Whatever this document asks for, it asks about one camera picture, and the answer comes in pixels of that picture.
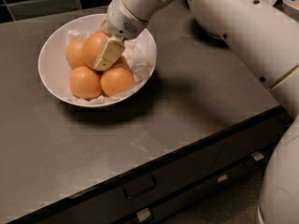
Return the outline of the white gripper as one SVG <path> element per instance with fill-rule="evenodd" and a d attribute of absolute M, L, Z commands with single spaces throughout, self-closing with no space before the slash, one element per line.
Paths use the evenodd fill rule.
<path fill-rule="evenodd" d="M 105 37 L 100 47 L 93 68 L 97 71 L 109 69 L 125 51 L 122 39 L 135 39 L 147 27 L 148 23 L 134 16 L 122 0 L 112 0 L 107 9 L 107 16 L 104 17 L 97 31 L 112 37 Z"/>

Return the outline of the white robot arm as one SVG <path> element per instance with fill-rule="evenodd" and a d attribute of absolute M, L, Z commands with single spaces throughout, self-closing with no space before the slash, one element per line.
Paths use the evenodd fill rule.
<path fill-rule="evenodd" d="M 107 34 L 92 67 L 107 70 L 152 15 L 173 0 L 112 0 Z M 293 119 L 268 162 L 258 224 L 299 224 L 299 23 L 264 0 L 187 0 L 194 17 L 223 39 Z"/>

